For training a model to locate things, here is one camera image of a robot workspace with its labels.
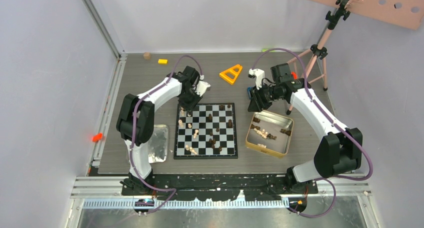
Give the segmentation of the dark chess piece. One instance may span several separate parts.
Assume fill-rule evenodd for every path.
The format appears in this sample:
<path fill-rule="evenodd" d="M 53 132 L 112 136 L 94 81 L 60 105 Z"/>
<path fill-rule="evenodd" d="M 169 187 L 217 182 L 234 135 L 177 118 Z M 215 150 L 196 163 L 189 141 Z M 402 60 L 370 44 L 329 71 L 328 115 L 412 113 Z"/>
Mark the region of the dark chess piece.
<path fill-rule="evenodd" d="M 227 122 L 227 128 L 233 128 L 233 121 L 231 119 Z"/>

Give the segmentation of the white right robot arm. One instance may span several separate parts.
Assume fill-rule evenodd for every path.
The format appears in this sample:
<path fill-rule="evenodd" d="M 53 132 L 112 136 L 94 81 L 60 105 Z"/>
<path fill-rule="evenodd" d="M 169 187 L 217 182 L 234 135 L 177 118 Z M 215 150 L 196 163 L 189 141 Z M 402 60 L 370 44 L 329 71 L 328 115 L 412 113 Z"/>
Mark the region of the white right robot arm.
<path fill-rule="evenodd" d="M 323 106 L 304 78 L 295 78 L 286 63 L 271 67 L 272 81 L 266 84 L 262 69 L 250 69 L 255 80 L 249 91 L 249 112 L 262 112 L 273 102 L 285 100 L 306 119 L 320 140 L 312 160 L 287 169 L 284 185 L 291 193 L 299 193 L 315 179 L 331 178 L 356 170 L 362 164 L 363 135 L 358 128 L 348 128 Z"/>

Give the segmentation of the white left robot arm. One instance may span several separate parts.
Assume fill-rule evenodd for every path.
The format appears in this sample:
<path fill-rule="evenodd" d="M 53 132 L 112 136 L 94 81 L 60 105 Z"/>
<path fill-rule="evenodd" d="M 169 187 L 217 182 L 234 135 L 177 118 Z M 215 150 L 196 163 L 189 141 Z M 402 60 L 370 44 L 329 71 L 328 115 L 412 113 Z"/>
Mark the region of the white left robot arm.
<path fill-rule="evenodd" d="M 122 102 L 116 129 L 127 147 L 129 178 L 141 195 L 153 190 L 148 141 L 154 131 L 156 111 L 173 98 L 185 111 L 192 111 L 211 85 L 195 68 L 186 66 L 182 72 L 169 73 L 159 84 L 138 95 L 127 94 Z"/>

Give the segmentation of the light chess pieces cluster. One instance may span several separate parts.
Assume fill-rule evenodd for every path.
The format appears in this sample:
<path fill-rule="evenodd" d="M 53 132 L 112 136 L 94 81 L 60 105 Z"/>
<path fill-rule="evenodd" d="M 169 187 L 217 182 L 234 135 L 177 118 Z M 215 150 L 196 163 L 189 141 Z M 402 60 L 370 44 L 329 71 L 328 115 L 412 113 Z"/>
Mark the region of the light chess pieces cluster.
<path fill-rule="evenodd" d="M 268 132 L 265 129 L 262 130 L 257 130 L 257 133 L 263 138 L 263 139 L 267 139 L 268 138 Z"/>

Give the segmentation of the pink perforated board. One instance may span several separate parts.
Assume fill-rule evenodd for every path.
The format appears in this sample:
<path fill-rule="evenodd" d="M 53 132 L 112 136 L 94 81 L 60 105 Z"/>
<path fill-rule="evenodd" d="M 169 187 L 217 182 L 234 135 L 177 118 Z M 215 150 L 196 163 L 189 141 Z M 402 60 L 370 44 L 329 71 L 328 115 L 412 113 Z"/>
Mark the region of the pink perforated board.
<path fill-rule="evenodd" d="M 336 8 L 337 0 L 310 0 Z M 424 0 L 350 0 L 351 13 L 417 30 L 424 22 Z"/>

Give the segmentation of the gold square metal tin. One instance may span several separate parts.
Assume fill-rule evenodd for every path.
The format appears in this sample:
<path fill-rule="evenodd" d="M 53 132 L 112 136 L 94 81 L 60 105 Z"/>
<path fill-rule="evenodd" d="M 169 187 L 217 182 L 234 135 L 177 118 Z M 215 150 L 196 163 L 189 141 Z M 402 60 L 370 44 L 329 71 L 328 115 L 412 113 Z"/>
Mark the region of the gold square metal tin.
<path fill-rule="evenodd" d="M 293 128 L 294 120 L 292 118 L 266 110 L 254 112 L 245 138 L 245 145 L 251 150 L 281 159 L 289 151 Z M 262 129 L 268 132 L 267 139 L 257 133 Z M 290 130 L 291 136 L 281 133 L 281 129 Z"/>

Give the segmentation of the small yellow block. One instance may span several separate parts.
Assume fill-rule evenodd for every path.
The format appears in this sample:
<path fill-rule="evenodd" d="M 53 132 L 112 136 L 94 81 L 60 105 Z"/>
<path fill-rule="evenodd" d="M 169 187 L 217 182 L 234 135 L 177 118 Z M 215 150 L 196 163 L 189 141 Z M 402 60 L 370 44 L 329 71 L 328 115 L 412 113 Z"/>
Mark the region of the small yellow block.
<path fill-rule="evenodd" d="M 167 65 L 168 60 L 167 59 L 158 59 L 157 63 L 160 64 L 160 65 Z"/>

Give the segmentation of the yellow triangle toy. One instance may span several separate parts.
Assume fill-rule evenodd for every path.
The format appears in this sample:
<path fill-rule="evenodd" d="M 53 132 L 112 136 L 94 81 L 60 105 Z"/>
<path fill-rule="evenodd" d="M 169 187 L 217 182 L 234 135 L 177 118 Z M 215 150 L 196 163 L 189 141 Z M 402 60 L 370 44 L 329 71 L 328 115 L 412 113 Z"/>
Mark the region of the yellow triangle toy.
<path fill-rule="evenodd" d="M 222 72 L 219 73 L 219 77 L 224 81 L 229 83 L 230 85 L 234 85 L 239 75 L 243 70 L 243 66 L 240 64 L 236 64 Z"/>

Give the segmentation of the dark pawn in tin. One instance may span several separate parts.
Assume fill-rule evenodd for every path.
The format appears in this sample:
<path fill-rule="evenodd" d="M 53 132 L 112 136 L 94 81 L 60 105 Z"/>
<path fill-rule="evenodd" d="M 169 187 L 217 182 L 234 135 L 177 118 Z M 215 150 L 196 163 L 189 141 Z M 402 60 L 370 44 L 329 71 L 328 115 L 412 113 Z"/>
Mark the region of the dark pawn in tin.
<path fill-rule="evenodd" d="M 282 134 L 287 135 L 287 136 L 291 136 L 291 134 L 292 134 L 292 131 L 291 130 L 287 130 L 287 129 L 283 129 L 283 128 L 280 130 L 280 132 Z"/>

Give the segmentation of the black and white chessboard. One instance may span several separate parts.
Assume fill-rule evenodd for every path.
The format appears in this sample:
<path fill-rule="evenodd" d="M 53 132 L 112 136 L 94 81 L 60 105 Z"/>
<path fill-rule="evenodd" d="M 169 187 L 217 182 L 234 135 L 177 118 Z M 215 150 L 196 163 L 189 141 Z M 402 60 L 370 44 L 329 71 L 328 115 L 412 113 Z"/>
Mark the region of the black and white chessboard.
<path fill-rule="evenodd" d="M 233 128 L 227 128 L 232 120 Z M 177 106 L 175 160 L 237 159 L 236 109 L 229 103 L 198 103 L 192 112 Z"/>

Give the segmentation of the silver tin lid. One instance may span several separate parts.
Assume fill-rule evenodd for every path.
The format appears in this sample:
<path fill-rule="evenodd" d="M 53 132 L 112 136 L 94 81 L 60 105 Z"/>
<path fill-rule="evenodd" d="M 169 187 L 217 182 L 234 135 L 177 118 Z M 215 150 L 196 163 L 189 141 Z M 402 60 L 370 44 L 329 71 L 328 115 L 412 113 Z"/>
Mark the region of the silver tin lid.
<path fill-rule="evenodd" d="M 155 124 L 153 133 L 147 143 L 148 162 L 163 163 L 168 156 L 169 128 L 165 124 Z"/>

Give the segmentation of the pink tripod stand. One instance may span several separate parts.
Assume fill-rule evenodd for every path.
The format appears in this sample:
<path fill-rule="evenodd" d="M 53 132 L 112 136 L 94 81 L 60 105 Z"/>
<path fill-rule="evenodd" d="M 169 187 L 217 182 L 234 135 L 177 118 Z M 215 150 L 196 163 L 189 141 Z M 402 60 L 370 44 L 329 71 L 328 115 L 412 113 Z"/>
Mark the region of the pink tripod stand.
<path fill-rule="evenodd" d="M 307 80 L 313 66 L 315 65 L 315 63 L 317 62 L 318 59 L 322 60 L 322 65 L 323 65 L 323 72 L 321 74 L 321 76 L 313 79 L 312 81 L 310 81 L 311 83 L 315 82 L 316 80 L 322 78 L 323 79 L 323 90 L 327 91 L 328 87 L 327 87 L 327 68 L 326 68 L 326 56 L 327 56 L 327 49 L 324 47 L 325 43 L 327 42 L 330 34 L 332 33 L 332 30 L 328 30 L 327 28 L 324 30 L 323 34 L 321 35 L 319 41 L 317 44 L 313 44 L 311 46 L 311 48 L 309 50 L 305 50 L 304 52 L 302 52 L 299 57 L 303 57 L 304 55 L 307 55 L 308 53 L 312 54 L 312 57 L 310 58 L 308 64 L 305 66 L 305 69 L 301 75 L 301 78 L 304 78 L 305 80 Z"/>

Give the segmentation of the green block at wall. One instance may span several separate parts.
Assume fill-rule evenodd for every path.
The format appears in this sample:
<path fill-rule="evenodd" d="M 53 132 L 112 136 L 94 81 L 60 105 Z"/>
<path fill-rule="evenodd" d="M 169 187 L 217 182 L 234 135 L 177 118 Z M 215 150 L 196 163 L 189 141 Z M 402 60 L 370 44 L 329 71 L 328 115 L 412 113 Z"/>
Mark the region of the green block at wall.
<path fill-rule="evenodd" d="M 266 51 L 268 51 L 268 50 L 271 50 L 271 48 L 263 48 L 263 49 L 261 50 L 261 52 L 263 53 L 263 52 L 266 52 Z"/>

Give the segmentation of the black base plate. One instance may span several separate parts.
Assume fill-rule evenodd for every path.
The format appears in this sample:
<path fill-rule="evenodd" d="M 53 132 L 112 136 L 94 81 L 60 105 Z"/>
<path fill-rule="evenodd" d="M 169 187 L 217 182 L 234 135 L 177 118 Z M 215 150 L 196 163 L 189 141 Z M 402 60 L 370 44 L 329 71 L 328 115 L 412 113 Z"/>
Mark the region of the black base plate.
<path fill-rule="evenodd" d="M 129 174 L 120 181 L 123 196 L 152 196 L 160 201 L 276 201 L 280 195 L 315 195 L 312 182 L 289 185 L 283 174 L 153 174 L 140 181 Z"/>

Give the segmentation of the orange block on rail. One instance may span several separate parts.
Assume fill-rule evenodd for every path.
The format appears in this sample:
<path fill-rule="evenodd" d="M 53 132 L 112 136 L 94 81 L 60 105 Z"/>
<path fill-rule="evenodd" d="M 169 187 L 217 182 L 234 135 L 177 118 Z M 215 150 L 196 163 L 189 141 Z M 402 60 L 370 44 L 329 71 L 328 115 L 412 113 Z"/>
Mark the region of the orange block on rail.
<path fill-rule="evenodd" d="M 96 143 L 99 142 L 103 138 L 103 133 L 99 132 L 91 138 L 91 141 Z"/>

